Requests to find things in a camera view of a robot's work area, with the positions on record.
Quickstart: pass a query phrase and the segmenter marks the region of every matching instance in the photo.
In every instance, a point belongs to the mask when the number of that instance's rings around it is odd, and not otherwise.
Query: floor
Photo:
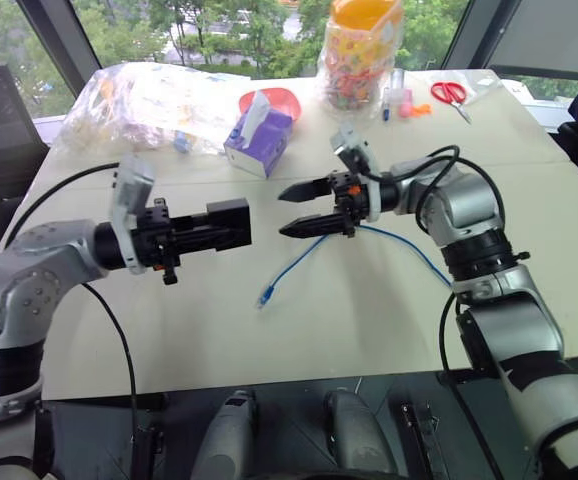
[[[572,361],[578,370],[578,359]],[[253,387],[260,406],[252,474],[278,471],[332,470],[335,463],[327,450],[323,397],[344,388],[363,398],[376,415],[390,443],[399,473],[424,478],[410,454],[413,443],[404,427],[399,440],[396,422],[403,429],[401,405],[411,403],[434,417],[437,441],[432,463],[437,479],[492,478],[464,416],[436,373],[380,375],[314,380]],[[461,391],[469,403],[505,478],[534,479],[531,455],[506,396],[496,380],[468,382]],[[167,395],[162,412],[141,412],[141,424],[164,426],[165,449],[156,458],[154,479],[189,478],[207,425],[234,388],[220,388]],[[54,411],[56,465],[65,479],[128,478],[131,458],[129,412],[124,408],[71,402],[50,402]]]

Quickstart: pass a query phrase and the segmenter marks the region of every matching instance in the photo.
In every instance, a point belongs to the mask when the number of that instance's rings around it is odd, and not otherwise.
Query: tissue box
[[[270,109],[267,117],[254,132],[249,147],[244,148],[245,139],[240,132],[248,112],[240,117],[229,135],[224,144],[225,152],[233,166],[259,177],[268,178],[287,148],[293,120],[289,115],[273,108]]]

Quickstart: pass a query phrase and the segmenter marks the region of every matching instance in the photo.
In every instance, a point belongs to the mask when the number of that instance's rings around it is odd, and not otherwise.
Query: cable connector
[[[262,295],[260,295],[260,298],[258,299],[258,310],[262,310],[262,307],[264,307],[267,302],[271,299],[271,296],[273,295],[273,291],[274,291],[274,287],[273,285],[269,285],[264,292],[262,292]]]

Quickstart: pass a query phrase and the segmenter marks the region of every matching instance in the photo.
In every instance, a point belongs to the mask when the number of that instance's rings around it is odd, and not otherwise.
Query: white table
[[[516,251],[532,253],[528,265],[563,330],[566,354],[578,356],[577,168],[504,88],[468,107],[470,126],[433,101],[423,75],[409,75],[407,82],[415,103],[433,105],[432,116],[387,124],[376,119],[358,130],[383,169],[453,143],[487,169],[505,200],[508,237]],[[440,368],[438,321],[449,291],[415,254],[382,236],[329,238],[281,281],[265,309],[256,310],[262,289],[312,241],[283,237],[278,228],[332,208],[332,198],[296,205],[276,196],[296,181],[341,169],[328,140],[337,122],[318,104],[313,80],[250,85],[266,86],[290,88],[303,107],[271,179],[233,169],[223,157],[181,156],[171,147],[142,155],[156,166],[153,196],[164,196],[174,216],[247,197],[254,243],[184,256],[176,286],[165,287],[155,272],[117,271],[94,283],[125,329],[139,393]],[[117,160],[52,150],[16,215],[65,176]],[[111,182],[111,172],[104,172],[72,184],[27,226],[107,220]],[[438,248],[412,216],[383,214],[376,226],[408,237],[446,272]],[[450,364],[466,367],[454,323],[447,330]],[[45,398],[128,393],[117,335],[83,289],[72,290],[58,308],[45,350]]]

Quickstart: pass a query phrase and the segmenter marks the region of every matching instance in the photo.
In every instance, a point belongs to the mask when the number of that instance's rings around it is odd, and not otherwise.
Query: robotic arm
[[[136,274],[147,267],[163,270],[164,283],[170,285],[177,281],[180,255],[251,244],[245,199],[170,218],[164,199],[145,207],[153,182],[148,164],[125,159],[116,173],[111,223],[40,225],[0,254],[0,463],[7,468],[39,461],[34,439],[41,415],[35,405],[42,387],[43,343],[55,309],[71,288],[125,266]],[[0,478],[8,475],[0,471]]]
[[[441,248],[456,297],[469,307],[457,321],[474,369],[501,379],[546,478],[570,478],[578,472],[578,374],[564,361],[560,330],[519,263],[528,254],[515,255],[505,236],[493,182],[477,166],[480,175],[461,172],[456,157],[448,156],[380,173],[367,142],[350,126],[332,146],[349,171],[293,185],[280,199],[303,202],[333,193],[334,212],[299,218],[280,232],[353,237],[362,220],[377,219],[376,210],[415,213]]]

